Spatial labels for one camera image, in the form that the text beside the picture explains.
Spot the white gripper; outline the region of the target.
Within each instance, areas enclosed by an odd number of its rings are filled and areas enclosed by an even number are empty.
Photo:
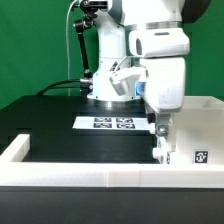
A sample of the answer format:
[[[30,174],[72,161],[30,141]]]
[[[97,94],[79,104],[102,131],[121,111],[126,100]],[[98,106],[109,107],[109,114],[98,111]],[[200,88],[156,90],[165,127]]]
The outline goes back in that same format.
[[[141,59],[147,78],[143,87],[144,101],[156,112],[156,135],[169,133],[170,114],[180,111],[185,94],[186,64],[182,57]]]

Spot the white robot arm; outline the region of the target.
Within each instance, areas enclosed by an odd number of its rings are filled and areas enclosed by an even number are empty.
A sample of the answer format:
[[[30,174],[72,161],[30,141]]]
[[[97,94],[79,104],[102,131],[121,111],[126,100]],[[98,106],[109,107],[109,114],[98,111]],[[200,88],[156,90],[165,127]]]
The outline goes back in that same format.
[[[105,0],[94,20],[99,67],[89,97],[98,102],[145,101],[155,133],[166,136],[184,101],[190,40],[183,25],[196,22],[211,0]]]

